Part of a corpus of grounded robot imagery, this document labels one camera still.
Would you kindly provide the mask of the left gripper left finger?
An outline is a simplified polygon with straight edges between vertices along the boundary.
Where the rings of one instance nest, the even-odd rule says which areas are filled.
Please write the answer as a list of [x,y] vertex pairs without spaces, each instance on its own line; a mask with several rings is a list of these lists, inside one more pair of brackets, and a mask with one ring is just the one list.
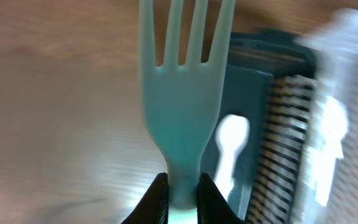
[[157,174],[130,215],[122,224],[168,223],[168,175]]

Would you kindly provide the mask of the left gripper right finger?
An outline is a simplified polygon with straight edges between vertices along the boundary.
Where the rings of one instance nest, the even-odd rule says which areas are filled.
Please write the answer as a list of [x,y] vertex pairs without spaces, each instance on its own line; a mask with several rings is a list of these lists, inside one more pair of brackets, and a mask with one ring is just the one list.
[[198,224],[243,224],[227,204],[209,174],[203,172],[197,190]]

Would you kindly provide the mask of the white spoon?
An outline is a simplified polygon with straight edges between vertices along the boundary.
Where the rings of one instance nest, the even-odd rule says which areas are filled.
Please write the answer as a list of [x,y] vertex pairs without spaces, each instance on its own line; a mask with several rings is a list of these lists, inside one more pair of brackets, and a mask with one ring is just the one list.
[[234,169],[239,154],[248,142],[249,132],[249,120],[235,114],[226,115],[216,128],[215,142],[219,158],[214,183],[226,201],[234,187]]

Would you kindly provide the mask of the pale green plastic fork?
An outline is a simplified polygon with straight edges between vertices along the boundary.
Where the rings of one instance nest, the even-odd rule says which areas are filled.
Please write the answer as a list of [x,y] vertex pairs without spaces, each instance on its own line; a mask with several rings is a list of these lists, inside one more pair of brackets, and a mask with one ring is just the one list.
[[223,0],[207,62],[202,62],[207,0],[195,3],[186,60],[179,63],[183,1],[172,1],[163,63],[155,55],[154,3],[139,5],[139,83],[142,115],[167,163],[168,222],[196,223],[196,191],[205,147],[218,120],[234,0]]

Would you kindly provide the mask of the clear plastic basket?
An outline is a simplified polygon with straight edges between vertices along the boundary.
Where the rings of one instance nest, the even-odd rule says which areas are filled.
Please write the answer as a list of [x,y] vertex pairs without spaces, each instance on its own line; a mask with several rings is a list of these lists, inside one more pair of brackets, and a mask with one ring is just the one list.
[[318,86],[291,223],[358,223],[358,10],[298,39],[314,50]]

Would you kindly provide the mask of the black plastic basket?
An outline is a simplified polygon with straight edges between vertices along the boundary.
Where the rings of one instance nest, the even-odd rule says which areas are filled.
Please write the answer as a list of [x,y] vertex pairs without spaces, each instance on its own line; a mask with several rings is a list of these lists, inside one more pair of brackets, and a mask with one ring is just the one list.
[[[295,34],[275,29],[233,32],[219,118],[246,117],[250,132],[237,158],[227,204],[244,223],[288,223],[311,121],[316,55]],[[201,171],[213,179],[214,139]]]

